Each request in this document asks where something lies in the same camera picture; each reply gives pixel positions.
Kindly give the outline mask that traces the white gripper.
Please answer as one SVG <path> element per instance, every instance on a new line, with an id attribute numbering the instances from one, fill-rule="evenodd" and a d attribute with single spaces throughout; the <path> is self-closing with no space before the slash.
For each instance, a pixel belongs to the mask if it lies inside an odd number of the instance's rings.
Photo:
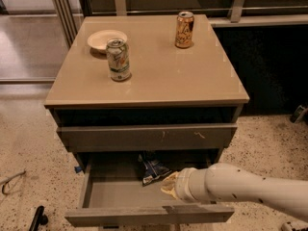
<path id="1" fill-rule="evenodd" d="M 162 181 L 161 191 L 184 202 L 205 203 L 211 200 L 206 182 L 206 169 L 184 168 L 172 172 Z"/>

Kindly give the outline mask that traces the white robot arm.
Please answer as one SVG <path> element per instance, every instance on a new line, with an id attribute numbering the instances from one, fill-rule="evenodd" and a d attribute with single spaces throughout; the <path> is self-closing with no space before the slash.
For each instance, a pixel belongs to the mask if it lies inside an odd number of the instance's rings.
<path id="1" fill-rule="evenodd" d="M 175 171 L 161 191 L 184 202 L 255 202 L 308 221 L 308 182 L 259 176 L 226 163 Z"/>

